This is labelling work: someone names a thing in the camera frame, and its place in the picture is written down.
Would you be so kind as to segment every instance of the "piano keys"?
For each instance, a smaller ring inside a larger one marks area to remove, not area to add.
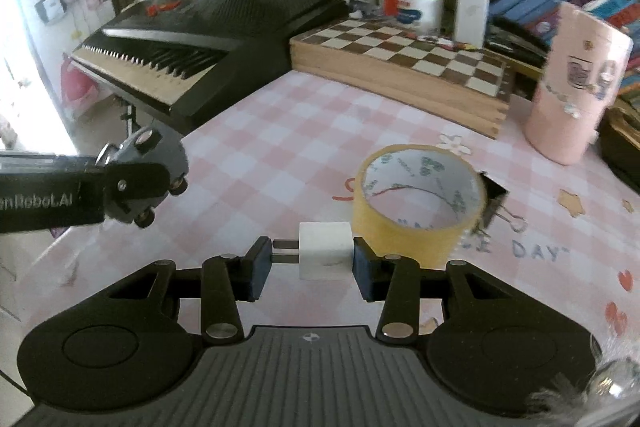
[[[140,2],[72,54],[74,65],[183,134],[290,70],[289,39],[347,13],[336,0]]]
[[[114,76],[127,86],[166,105],[173,105],[225,57],[225,52],[190,46],[152,45],[122,39],[116,46],[82,45],[72,57],[100,73]]]

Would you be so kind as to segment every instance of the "table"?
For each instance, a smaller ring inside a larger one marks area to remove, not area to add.
[[[145,230],[107,221],[71,229],[31,267],[17,298],[27,330],[158,259],[197,267],[243,253],[260,235],[295,239],[301,221],[351,218],[350,178],[390,144],[439,144],[510,190],[506,207],[529,228],[495,219],[491,241],[466,241],[451,257],[566,314],[601,339],[639,324],[640,197],[593,149],[575,166],[538,154],[522,126],[529,102],[514,97],[497,140],[354,87],[291,71],[184,139],[190,188],[169,198]],[[564,191],[561,201],[559,195]],[[566,206],[580,203],[572,217]],[[421,303],[421,322],[441,319]],[[362,301],[353,280],[303,281],[298,266],[274,266],[262,297],[239,303],[251,325],[325,326],[378,321],[381,303]],[[198,331],[197,302],[180,323]]]

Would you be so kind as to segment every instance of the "sticker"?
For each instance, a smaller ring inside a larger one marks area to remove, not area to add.
[[[601,102],[607,97],[609,87],[616,79],[616,62],[615,60],[607,60],[600,70],[596,81],[595,96]]]
[[[551,24],[548,23],[547,21],[543,21],[540,24],[538,24],[538,26],[536,26],[536,31],[539,34],[547,33],[549,31],[551,31]]]
[[[586,89],[593,63],[578,57],[569,57],[569,84],[576,89]]]
[[[422,12],[420,10],[398,10],[396,20],[401,24],[413,24],[422,18]]]

